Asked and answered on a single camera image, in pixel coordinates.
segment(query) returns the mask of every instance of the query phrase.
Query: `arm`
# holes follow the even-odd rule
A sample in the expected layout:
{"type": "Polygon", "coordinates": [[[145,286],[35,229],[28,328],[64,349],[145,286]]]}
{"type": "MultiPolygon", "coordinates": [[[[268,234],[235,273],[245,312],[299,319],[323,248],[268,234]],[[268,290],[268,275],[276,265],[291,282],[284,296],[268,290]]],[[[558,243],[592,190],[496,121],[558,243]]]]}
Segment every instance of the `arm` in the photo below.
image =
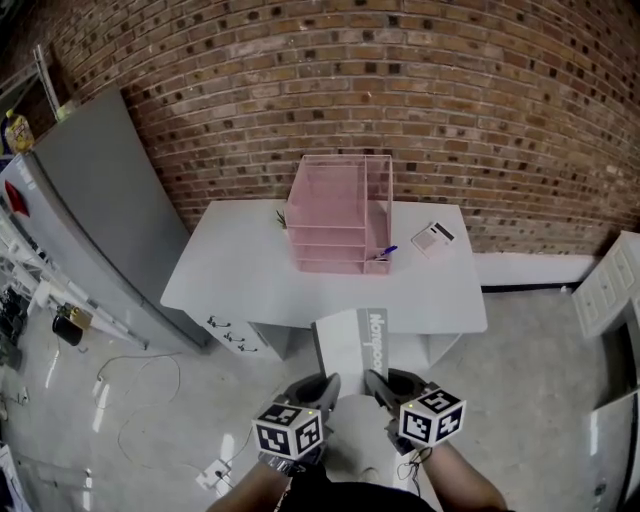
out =
{"type": "Polygon", "coordinates": [[[422,467],[444,512],[507,510],[500,491],[448,442],[434,447],[422,467]]]}
{"type": "Polygon", "coordinates": [[[258,462],[231,491],[207,512],[273,512],[289,478],[258,462]]]}

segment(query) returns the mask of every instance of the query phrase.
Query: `yellow bottle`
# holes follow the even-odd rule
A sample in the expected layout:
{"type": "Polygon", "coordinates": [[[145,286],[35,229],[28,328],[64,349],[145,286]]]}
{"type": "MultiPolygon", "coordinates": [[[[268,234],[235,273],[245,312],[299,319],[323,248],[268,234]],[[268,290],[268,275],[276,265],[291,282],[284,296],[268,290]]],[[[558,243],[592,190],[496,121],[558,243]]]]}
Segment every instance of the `yellow bottle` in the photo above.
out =
{"type": "Polygon", "coordinates": [[[27,119],[19,114],[14,114],[13,110],[7,112],[7,119],[9,119],[9,124],[4,131],[4,136],[11,151],[17,154],[31,149],[35,140],[27,119]]]}

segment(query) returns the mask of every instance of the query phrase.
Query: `brick wall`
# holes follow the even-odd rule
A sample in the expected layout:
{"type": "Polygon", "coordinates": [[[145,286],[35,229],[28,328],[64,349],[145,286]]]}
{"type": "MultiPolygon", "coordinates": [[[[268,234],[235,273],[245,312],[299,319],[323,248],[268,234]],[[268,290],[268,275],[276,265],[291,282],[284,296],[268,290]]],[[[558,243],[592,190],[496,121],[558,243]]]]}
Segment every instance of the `brick wall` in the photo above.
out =
{"type": "Polygon", "coordinates": [[[397,199],[461,206],[477,251],[594,253],[633,229],[640,17],[623,0],[39,1],[83,101],[114,82],[193,228],[286,197],[305,153],[388,153],[397,199]]]}

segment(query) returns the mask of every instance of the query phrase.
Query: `pen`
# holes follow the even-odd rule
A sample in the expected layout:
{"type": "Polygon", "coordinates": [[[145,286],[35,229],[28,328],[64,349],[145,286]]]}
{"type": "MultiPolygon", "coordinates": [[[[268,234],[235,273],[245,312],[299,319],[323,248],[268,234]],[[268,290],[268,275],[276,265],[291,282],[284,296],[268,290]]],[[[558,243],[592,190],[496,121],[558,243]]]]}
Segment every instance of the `pen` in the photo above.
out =
{"type": "Polygon", "coordinates": [[[386,259],[385,256],[387,256],[388,254],[391,254],[393,251],[395,251],[398,248],[397,245],[392,245],[391,247],[387,247],[384,251],[382,251],[380,254],[378,254],[375,258],[373,258],[374,260],[381,260],[381,259],[386,259]]]}

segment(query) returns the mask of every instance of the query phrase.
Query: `refrigerator door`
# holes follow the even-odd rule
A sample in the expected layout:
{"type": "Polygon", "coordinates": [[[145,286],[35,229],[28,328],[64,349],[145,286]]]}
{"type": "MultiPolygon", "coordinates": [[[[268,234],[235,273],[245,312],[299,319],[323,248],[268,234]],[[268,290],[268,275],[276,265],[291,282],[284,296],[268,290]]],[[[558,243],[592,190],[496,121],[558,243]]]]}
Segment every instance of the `refrigerator door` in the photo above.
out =
{"type": "Polygon", "coordinates": [[[14,158],[0,173],[2,194],[9,204],[5,181],[18,190],[29,213],[16,213],[16,222],[93,303],[153,346],[197,348],[172,323],[157,312],[154,316],[155,310],[143,307],[144,298],[105,260],[58,200],[33,155],[14,158]]]}
{"type": "Polygon", "coordinates": [[[209,334],[160,304],[189,232],[149,162],[126,105],[110,88],[58,124],[33,149],[87,237],[145,302],[199,345],[209,334]]]}

